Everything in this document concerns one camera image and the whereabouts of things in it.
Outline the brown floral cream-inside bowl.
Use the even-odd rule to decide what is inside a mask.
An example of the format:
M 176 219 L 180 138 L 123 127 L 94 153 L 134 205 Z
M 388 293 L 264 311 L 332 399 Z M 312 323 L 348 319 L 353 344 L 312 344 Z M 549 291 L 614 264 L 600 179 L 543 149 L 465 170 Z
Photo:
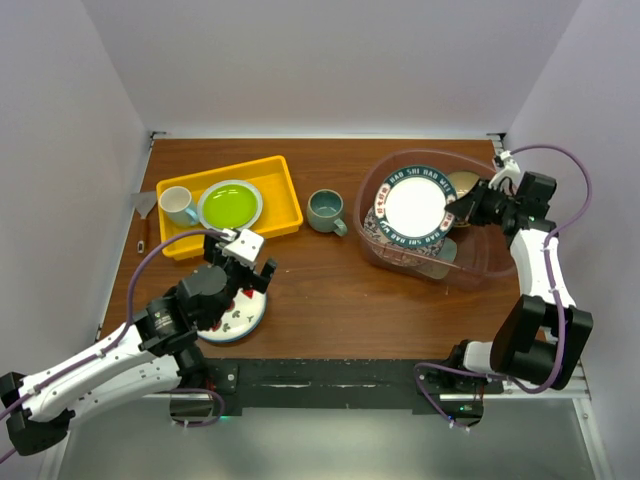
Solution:
M 480 176 L 472 171 L 460 170 L 451 172 L 448 178 L 455 188 L 457 199 L 463 198 L 480 180 Z

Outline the white watermelon plate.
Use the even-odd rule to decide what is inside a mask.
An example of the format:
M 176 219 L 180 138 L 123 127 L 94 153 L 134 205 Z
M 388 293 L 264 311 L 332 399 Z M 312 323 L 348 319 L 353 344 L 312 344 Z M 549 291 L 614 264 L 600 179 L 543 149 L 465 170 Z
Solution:
M 266 294 L 256 290 L 240 290 L 216 326 L 199 331 L 198 337 L 214 344 L 239 341 L 259 325 L 266 312 L 266 305 Z

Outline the light-blue bottom plate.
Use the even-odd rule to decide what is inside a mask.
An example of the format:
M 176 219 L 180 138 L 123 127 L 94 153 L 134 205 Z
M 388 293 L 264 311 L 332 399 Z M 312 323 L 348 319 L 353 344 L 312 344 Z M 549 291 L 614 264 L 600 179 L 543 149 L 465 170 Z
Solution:
M 443 240 L 453 227 L 446 207 L 458 199 L 449 177 L 426 165 L 395 170 L 380 184 L 373 215 L 381 233 L 394 245 L 426 248 Z

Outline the light-teal divided rectangular dish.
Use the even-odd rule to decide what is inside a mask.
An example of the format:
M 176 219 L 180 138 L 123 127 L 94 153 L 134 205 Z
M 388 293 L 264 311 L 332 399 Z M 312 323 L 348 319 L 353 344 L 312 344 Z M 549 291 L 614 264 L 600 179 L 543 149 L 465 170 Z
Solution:
M 442 280 L 448 275 L 456 255 L 457 244 L 450 238 L 445 238 L 439 252 L 425 263 L 417 266 L 415 270 L 429 279 Z

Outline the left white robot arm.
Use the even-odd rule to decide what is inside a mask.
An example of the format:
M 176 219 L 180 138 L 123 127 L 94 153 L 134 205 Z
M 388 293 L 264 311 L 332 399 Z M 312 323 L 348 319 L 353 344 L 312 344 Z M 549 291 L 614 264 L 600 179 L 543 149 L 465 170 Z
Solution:
M 39 373 L 2 375 L 12 454 L 43 452 L 80 420 L 147 394 L 208 391 L 199 333 L 220 326 L 247 292 L 264 295 L 277 264 L 255 269 L 265 240 L 249 229 L 202 234 L 204 265 L 143 310 L 128 306 L 125 322 L 106 338 Z

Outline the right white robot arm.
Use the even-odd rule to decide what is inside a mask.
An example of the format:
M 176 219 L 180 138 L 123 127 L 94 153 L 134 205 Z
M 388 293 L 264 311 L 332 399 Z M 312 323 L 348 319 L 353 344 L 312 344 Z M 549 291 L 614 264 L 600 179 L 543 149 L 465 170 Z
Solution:
M 515 194 L 487 180 L 445 210 L 477 226 L 497 225 L 516 265 L 520 297 L 491 342 L 464 341 L 461 359 L 445 369 L 448 386 L 469 392 L 481 375 L 528 382 L 524 390 L 562 390 L 593 328 L 592 315 L 576 307 L 558 260 L 558 228 L 545 218 L 556 190 L 550 177 L 527 172 Z

